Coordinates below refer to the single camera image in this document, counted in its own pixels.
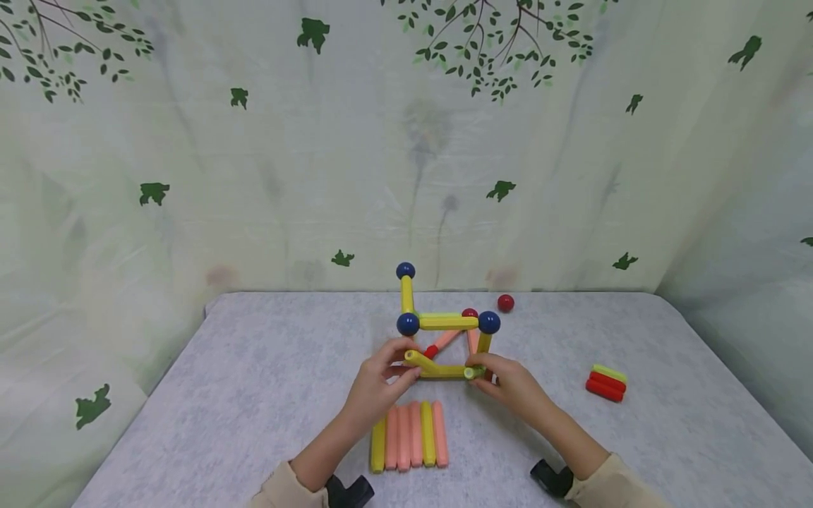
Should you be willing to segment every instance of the yellow magnetic stick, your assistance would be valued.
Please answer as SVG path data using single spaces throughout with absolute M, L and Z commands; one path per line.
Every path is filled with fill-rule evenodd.
M 622 383 L 627 383 L 627 376 L 622 374 L 621 372 L 614 371 L 609 367 L 604 367 L 603 365 L 599 365 L 598 363 L 593 364 L 593 372 L 598 372 L 599 374 L 603 374 L 605 376 L 611 377 L 614 380 L 621 381 Z
M 472 330 L 479 326 L 477 318 L 461 315 L 443 318 L 422 314 L 418 318 L 421 330 Z
M 418 314 L 419 318 L 460 318 L 462 317 L 459 312 L 422 312 Z
M 463 369 L 463 377 L 465 377 L 467 380 L 473 380 L 477 377 L 483 376 L 485 376 L 485 367 L 483 366 L 466 367 L 465 369 Z
M 491 335 L 480 332 L 480 340 L 477 342 L 477 353 L 488 353 L 491 347 Z
M 429 378 L 429 379 L 463 379 L 466 377 L 466 369 L 465 365 L 438 365 L 435 363 L 435 367 L 437 368 L 434 372 L 426 372 L 421 371 L 420 376 Z
M 432 406 L 428 401 L 420 403 L 420 430 L 424 442 L 424 465 L 434 467 L 437 460 L 435 451 L 435 427 L 432 421 Z
M 438 365 L 426 358 L 420 351 L 408 350 L 404 353 L 404 363 L 421 368 L 421 375 L 425 372 L 437 372 Z
M 370 472 L 378 474 L 384 471 L 384 451 L 387 418 L 384 417 L 372 428 L 370 437 Z
M 415 302 L 412 300 L 412 277 L 401 277 L 401 314 L 415 312 Z

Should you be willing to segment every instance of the mottled gray tabletop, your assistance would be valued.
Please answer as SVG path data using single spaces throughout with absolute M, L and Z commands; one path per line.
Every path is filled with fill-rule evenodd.
M 813 506 L 813 465 L 659 297 L 516 293 L 491 350 L 675 506 Z M 417 293 L 418 311 L 492 309 L 494 293 Z M 397 293 L 235 293 L 207 317 L 74 506 L 241 506 L 337 413 L 359 364 L 395 333 Z M 430 344 L 439 332 L 420 332 Z M 439 363 L 459 364 L 465 340 Z M 627 374 L 624 402 L 585 391 L 594 363 Z M 420 381 L 440 400 L 450 466 L 371 475 L 369 440 L 339 466 L 370 507 L 558 506 L 528 475 L 553 450 L 464 382 Z

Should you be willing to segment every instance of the sleeve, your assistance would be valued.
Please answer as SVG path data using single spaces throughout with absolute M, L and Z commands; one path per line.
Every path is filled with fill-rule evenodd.
M 574 478 L 565 499 L 581 508 L 671 508 L 616 454 L 611 454 L 587 480 Z
M 299 483 L 288 461 L 283 461 L 251 498 L 249 508 L 328 508 L 328 491 L 311 492 Z

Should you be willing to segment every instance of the navy blue sphere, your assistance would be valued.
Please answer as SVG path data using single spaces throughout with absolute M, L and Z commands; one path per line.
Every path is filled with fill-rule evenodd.
M 398 316 L 397 326 L 398 332 L 401 333 L 401 335 L 413 336 L 420 329 L 420 321 L 418 320 L 418 316 L 412 314 L 411 312 L 404 312 Z
M 493 335 L 500 331 L 500 316 L 491 310 L 487 310 L 480 314 L 478 324 L 481 332 Z
M 410 279 L 414 279 L 415 267 L 412 266 L 412 263 L 407 263 L 404 261 L 398 265 L 398 268 L 395 269 L 395 275 L 398 276 L 398 280 L 400 280 L 403 276 L 409 276 Z

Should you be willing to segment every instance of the hand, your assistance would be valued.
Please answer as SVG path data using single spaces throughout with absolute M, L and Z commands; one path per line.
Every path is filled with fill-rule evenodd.
M 404 359 L 405 351 L 418 349 L 412 339 L 391 339 L 364 360 L 338 418 L 351 422 L 350 427 L 360 432 L 361 436 L 367 433 L 418 380 L 420 368 L 393 365 L 393 362 Z M 388 384 L 387 380 L 395 376 L 398 379 Z
M 497 375 L 498 384 L 485 379 L 472 380 L 471 384 L 537 430 L 546 416 L 556 409 L 545 390 L 519 362 L 496 354 L 480 353 L 468 357 L 466 365 L 482 365 L 493 371 Z

